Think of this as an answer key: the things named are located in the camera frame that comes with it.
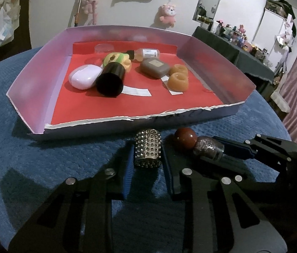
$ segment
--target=plastic bag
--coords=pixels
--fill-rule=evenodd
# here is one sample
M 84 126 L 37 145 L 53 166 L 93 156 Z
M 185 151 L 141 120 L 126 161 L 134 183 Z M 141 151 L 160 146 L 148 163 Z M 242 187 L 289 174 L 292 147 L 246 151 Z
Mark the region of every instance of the plastic bag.
M 3 46 L 14 39 L 14 28 L 11 18 L 3 7 L 0 9 L 0 46 Z

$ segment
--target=dark green tablecloth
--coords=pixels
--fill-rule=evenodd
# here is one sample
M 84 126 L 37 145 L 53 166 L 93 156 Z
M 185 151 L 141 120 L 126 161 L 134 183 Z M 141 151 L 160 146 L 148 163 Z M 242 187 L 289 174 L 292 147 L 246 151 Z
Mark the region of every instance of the dark green tablecloth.
M 274 72 L 238 46 L 204 28 L 197 27 L 193 36 L 210 46 L 243 73 L 258 77 L 270 83 L 274 80 Z

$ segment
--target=red paper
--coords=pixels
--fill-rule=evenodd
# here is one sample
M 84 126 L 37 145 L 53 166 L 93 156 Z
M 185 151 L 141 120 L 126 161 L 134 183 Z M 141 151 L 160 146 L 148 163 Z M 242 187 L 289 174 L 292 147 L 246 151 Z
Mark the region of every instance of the red paper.
M 189 71 L 189 89 L 183 94 L 171 95 L 161 79 L 153 79 L 140 72 L 140 63 L 133 61 L 132 69 L 126 73 L 124 85 L 133 88 L 148 89 L 149 96 L 132 96 L 120 94 L 117 98 L 100 95 L 95 88 L 78 90 L 68 80 L 69 74 L 77 67 L 85 64 L 102 65 L 107 54 L 94 54 L 94 47 L 99 43 L 110 43 L 115 52 L 125 52 L 138 48 L 159 49 L 160 59 L 170 66 L 184 64 L 176 56 L 177 47 L 165 44 L 143 42 L 88 42 L 75 43 L 67 74 L 60 90 L 51 124 L 60 124 L 86 119 L 110 118 L 116 116 L 147 116 L 161 114 L 178 109 L 191 109 L 222 105 L 220 99 Z

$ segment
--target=yellow toy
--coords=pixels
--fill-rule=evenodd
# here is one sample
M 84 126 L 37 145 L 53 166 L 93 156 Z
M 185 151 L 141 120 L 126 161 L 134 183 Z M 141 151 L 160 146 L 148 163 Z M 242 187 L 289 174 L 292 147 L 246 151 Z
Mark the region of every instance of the yellow toy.
M 120 52 L 112 52 L 108 54 L 103 61 L 103 67 L 105 67 L 108 63 L 111 62 L 117 62 L 122 64 L 126 72 L 129 72 L 131 70 L 132 63 L 130 60 L 130 56 L 128 54 Z

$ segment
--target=gray soap bar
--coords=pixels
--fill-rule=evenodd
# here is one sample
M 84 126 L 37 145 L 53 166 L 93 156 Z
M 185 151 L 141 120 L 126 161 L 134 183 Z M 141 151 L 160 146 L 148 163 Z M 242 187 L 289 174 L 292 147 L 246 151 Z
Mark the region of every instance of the gray soap bar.
M 148 58 L 141 62 L 140 69 L 147 75 L 160 79 L 170 71 L 170 66 L 157 58 Z

